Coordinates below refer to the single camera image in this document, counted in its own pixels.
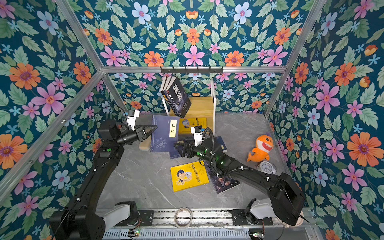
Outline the purple old man book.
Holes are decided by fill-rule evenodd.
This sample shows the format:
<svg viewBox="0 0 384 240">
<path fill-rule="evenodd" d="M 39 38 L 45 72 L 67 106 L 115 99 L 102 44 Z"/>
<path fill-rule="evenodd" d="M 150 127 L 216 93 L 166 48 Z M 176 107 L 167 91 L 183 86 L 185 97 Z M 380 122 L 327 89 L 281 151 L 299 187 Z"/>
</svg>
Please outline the purple old man book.
<svg viewBox="0 0 384 240">
<path fill-rule="evenodd" d="M 214 187 L 217 194 L 221 194 L 227 190 L 237 187 L 241 183 L 229 177 L 218 178 L 209 168 L 208 163 L 204 163 L 210 183 Z"/>
<path fill-rule="evenodd" d="M 172 100 L 176 106 L 176 110 L 177 112 L 181 115 L 181 111 L 179 110 L 179 107 L 177 106 L 177 101 L 176 101 L 176 94 L 175 94 L 175 91 L 172 90 L 172 87 L 174 86 L 174 81 L 172 83 L 169 84 L 168 86 L 168 90 L 169 90 L 169 93 L 170 95 L 172 96 Z"/>
</svg>

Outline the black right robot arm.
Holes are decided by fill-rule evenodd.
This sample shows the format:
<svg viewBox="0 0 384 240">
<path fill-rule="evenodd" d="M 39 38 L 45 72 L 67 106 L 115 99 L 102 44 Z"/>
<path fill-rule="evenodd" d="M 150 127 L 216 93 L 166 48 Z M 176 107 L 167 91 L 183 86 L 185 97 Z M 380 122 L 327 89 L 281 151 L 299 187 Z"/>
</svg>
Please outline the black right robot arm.
<svg viewBox="0 0 384 240">
<path fill-rule="evenodd" d="M 218 178 L 229 176 L 267 195 L 271 201 L 273 213 L 282 222 L 294 226 L 302 216 L 305 196 L 290 175 L 267 174 L 243 165 L 223 153 L 220 146 L 208 142 L 197 146 L 176 143 L 174 147 L 181 157 L 187 156 L 189 159 L 197 157 L 204 161 Z"/>
</svg>

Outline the black wolf cover book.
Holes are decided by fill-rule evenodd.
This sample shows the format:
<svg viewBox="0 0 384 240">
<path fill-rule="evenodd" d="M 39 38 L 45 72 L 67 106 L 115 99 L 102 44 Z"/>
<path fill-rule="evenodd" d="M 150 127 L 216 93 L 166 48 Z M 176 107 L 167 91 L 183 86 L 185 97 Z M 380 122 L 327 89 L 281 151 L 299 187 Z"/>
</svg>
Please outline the black wolf cover book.
<svg viewBox="0 0 384 240">
<path fill-rule="evenodd" d="M 177 106 L 179 107 L 182 115 L 181 118 L 184 118 L 192 103 L 181 83 L 181 80 L 178 77 L 176 77 L 176 80 L 174 81 L 172 90 L 175 91 L 176 94 Z"/>
</svg>

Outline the dark blue yellow-label book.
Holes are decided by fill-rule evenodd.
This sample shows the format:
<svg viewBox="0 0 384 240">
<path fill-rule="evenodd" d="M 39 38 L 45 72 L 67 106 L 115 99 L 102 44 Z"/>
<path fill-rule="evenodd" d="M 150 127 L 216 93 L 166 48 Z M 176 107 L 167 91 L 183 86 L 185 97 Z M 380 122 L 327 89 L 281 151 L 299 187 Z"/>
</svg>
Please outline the dark blue yellow-label book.
<svg viewBox="0 0 384 240">
<path fill-rule="evenodd" d="M 170 159 L 177 159 L 182 157 L 182 153 L 186 151 L 184 148 L 188 145 L 186 141 L 178 141 L 174 144 L 174 148 L 170 151 Z"/>
</svg>

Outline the blue yijing book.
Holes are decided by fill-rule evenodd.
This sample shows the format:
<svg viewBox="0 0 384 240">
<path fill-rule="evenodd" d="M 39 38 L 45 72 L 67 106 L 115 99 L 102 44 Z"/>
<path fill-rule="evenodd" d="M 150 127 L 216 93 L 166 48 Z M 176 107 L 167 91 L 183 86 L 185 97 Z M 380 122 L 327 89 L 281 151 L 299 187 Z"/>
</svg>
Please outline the blue yijing book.
<svg viewBox="0 0 384 240">
<path fill-rule="evenodd" d="M 174 144 L 178 141 L 179 117 L 153 115 L 152 123 L 157 129 L 152 133 L 151 152 L 172 152 Z"/>
</svg>

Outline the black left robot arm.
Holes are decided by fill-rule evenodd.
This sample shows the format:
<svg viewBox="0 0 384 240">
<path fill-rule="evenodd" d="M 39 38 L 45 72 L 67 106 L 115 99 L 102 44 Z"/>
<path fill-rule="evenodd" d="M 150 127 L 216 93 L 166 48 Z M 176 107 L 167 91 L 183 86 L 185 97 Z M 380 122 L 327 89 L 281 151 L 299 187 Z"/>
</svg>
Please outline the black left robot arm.
<svg viewBox="0 0 384 240">
<path fill-rule="evenodd" d="M 101 123 L 98 132 L 102 145 L 94 155 L 93 168 L 65 209 L 50 217 L 50 226 L 57 240 L 101 240 L 106 231 L 121 222 L 140 222 L 133 201 L 118 203 L 103 216 L 98 216 L 96 209 L 110 175 L 123 156 L 124 146 L 143 142 L 156 129 L 156 125 L 131 128 L 115 120 Z"/>
</svg>

